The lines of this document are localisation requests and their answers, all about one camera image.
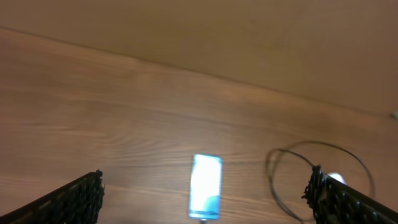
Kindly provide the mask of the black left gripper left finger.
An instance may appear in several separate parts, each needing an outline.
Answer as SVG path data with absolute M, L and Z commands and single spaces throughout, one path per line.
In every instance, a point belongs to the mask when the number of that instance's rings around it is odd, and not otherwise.
M 95 224 L 103 205 L 103 173 L 89 172 L 76 180 L 1 216 L 1 223 Z

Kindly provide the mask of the blue Galaxy smartphone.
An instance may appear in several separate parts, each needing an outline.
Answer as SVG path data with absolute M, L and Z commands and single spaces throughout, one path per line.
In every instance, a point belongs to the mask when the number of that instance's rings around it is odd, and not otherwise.
M 204 224 L 220 218 L 223 160 L 219 156 L 195 154 L 190 178 L 188 216 Z

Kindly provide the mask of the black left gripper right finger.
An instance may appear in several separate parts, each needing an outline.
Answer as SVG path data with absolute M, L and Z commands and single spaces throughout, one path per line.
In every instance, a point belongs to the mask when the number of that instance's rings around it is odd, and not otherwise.
M 312 167 L 302 196 L 317 224 L 397 224 L 397 212 Z

